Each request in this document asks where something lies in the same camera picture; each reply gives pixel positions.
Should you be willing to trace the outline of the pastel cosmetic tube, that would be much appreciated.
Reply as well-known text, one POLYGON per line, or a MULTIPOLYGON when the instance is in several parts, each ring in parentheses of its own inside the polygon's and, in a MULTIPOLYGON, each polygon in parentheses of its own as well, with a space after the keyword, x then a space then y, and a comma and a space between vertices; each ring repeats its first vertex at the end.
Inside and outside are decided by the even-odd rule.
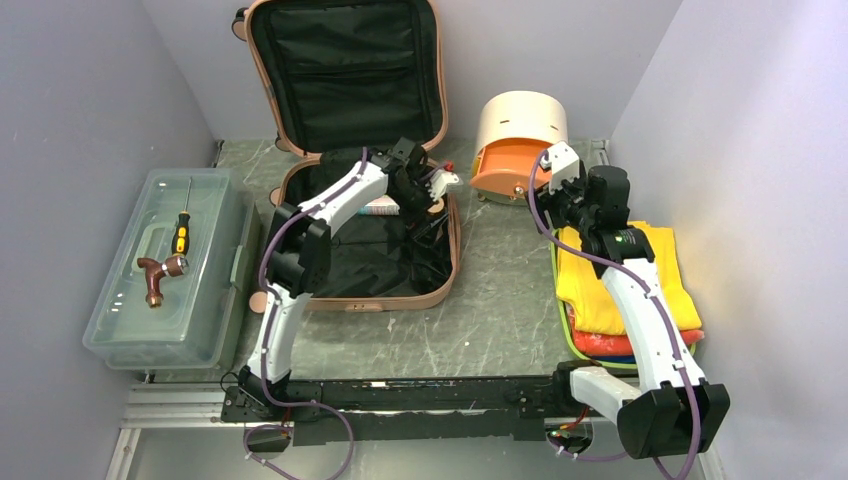
POLYGON ((400 207, 395 204, 368 204, 358 210, 359 215, 365 216, 398 216, 400 207))

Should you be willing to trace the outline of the yellow cloth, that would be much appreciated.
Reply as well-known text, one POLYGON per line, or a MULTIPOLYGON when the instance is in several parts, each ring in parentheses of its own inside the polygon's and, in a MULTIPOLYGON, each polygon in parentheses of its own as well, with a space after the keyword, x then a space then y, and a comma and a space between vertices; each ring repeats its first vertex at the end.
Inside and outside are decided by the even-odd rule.
MULTIPOLYGON (((675 233, 670 227, 632 221, 642 230, 655 254, 658 278, 672 319, 687 337, 687 343, 704 337, 702 321, 694 302, 683 285, 677 261, 675 233)), ((582 257, 557 251, 556 293, 575 311, 575 326, 590 334, 624 335, 622 317, 609 292, 597 278, 593 264, 582 257)))

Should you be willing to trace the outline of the cream orange drawer cabinet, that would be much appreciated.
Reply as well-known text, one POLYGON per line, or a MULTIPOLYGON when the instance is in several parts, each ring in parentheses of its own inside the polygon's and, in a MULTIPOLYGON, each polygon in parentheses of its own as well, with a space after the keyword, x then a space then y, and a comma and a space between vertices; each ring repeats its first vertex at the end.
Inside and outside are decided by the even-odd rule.
POLYGON ((529 191, 550 179, 544 172, 530 179, 537 155, 567 139, 567 113, 556 98, 529 90, 492 97, 479 117, 471 188, 480 201, 523 203, 529 191))

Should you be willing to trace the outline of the pink hard-shell suitcase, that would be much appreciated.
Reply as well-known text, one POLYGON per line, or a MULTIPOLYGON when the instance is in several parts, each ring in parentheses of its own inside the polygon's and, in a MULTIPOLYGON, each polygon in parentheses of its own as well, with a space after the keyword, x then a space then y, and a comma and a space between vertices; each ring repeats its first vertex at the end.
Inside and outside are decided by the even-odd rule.
MULTIPOLYGON (((427 1, 256 1, 231 25, 250 49, 277 125, 278 148, 296 154, 278 192, 309 200, 344 175, 363 148, 398 140, 430 150, 448 109, 438 17, 427 1)), ((420 310, 449 293, 460 264, 455 188, 446 211, 416 236, 398 216, 358 215, 334 235, 331 267, 312 310, 420 310)))

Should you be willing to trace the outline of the red white tie-dye cloth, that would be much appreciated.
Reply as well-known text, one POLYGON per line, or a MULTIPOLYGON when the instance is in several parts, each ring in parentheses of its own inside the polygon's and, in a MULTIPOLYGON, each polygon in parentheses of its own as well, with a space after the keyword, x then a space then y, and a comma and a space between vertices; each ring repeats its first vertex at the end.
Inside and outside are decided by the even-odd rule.
POLYGON ((575 316, 567 314, 569 333, 577 351, 591 357, 625 357, 634 351, 626 335, 589 333, 577 329, 575 316))

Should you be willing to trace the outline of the blue towel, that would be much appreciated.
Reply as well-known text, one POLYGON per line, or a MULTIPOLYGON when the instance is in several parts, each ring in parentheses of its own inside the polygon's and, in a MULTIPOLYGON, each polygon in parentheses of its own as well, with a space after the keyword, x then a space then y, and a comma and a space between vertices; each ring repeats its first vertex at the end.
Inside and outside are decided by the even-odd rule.
POLYGON ((595 357, 595 360, 600 362, 607 363, 615 363, 615 364, 625 364, 625 365, 634 365, 636 360, 633 356, 605 356, 605 357, 595 357))

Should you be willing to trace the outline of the lime green plastic tray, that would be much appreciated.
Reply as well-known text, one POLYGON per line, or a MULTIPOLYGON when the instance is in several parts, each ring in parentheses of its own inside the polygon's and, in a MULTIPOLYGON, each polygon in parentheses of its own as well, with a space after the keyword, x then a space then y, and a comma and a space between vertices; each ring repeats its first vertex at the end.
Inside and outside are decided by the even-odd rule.
MULTIPOLYGON (((556 294, 556 298, 557 298, 557 302, 558 302, 558 311, 559 311, 560 322, 561 322, 562 329, 563 329, 563 332, 564 332, 564 338, 565 338, 565 342, 566 342, 566 346, 568 348, 568 351, 578 360, 588 360, 592 363, 596 363, 600 366, 604 366, 604 367, 612 368, 612 369, 634 370, 636 368, 636 363, 634 365, 625 365, 625 364, 600 362, 600 361, 595 360, 595 357, 587 356, 587 355, 581 354, 580 352, 577 351, 576 347, 574 346, 574 344, 572 342, 571 334, 569 333, 569 322, 568 322, 568 318, 567 318, 567 314, 569 312, 572 312, 575 316, 575 311, 573 310, 573 308, 569 304, 560 300, 557 296, 557 293, 556 293, 557 251, 559 249, 560 249, 559 247, 557 247, 553 244, 551 244, 549 246, 550 259, 551 259, 552 270, 553 270, 553 275, 554 275, 554 288, 555 288, 555 294, 556 294)), ((683 339, 686 347, 689 349, 689 351, 691 353, 694 353, 696 351, 697 343, 702 341, 705 337, 705 332, 704 332, 704 337, 701 338, 699 341, 693 342, 693 343, 687 343, 686 342, 687 337, 685 335, 683 335, 681 333, 681 331, 680 331, 680 334, 682 336, 682 339, 683 339)))

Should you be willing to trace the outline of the rose gold round jar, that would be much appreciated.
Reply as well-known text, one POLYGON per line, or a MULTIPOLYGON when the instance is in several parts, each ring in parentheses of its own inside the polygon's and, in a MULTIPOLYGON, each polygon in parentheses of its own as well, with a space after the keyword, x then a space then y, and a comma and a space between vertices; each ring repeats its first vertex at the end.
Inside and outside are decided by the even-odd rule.
POLYGON ((443 199, 439 199, 436 203, 434 203, 427 209, 427 217, 429 219, 435 219, 443 216, 445 214, 445 211, 445 202, 443 199))

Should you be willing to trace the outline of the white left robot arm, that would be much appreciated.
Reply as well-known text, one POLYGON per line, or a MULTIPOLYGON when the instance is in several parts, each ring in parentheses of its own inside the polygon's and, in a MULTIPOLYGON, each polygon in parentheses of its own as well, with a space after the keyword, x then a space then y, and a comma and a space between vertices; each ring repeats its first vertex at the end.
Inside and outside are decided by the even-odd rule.
POLYGON ((457 176, 428 162, 422 145, 402 138, 387 151, 363 148, 361 156, 329 188, 296 206, 277 209, 282 222, 273 231, 258 270, 266 305, 256 345, 238 373, 248 407, 264 420, 291 405, 286 392, 292 350, 303 313, 325 282, 335 234, 373 201, 387 196, 414 235, 429 224, 429 213, 457 176))

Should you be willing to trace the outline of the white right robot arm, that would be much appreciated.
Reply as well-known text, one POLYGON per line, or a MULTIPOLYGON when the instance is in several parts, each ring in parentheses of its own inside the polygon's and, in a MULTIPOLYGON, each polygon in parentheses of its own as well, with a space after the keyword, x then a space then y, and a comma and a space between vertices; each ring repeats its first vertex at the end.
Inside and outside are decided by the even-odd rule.
POLYGON ((570 227, 581 245, 575 255, 591 262, 611 295, 633 349, 639 384, 585 364, 565 369, 551 388, 557 411, 574 415, 588 406, 613 422, 627 456, 692 460, 713 441, 729 407, 722 384, 709 382, 685 345, 661 290, 656 257, 645 232, 628 222, 630 183, 624 170, 581 164, 556 167, 528 196, 538 229, 570 227))

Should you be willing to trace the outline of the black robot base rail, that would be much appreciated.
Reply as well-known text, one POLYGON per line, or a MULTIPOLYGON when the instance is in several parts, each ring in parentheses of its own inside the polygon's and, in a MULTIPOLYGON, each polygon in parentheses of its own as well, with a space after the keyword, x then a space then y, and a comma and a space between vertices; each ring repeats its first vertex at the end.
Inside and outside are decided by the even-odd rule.
POLYGON ((562 375, 288 380, 291 405, 269 408, 224 388, 225 424, 285 427, 296 446, 331 441, 505 437, 587 449, 597 414, 565 395, 562 375))

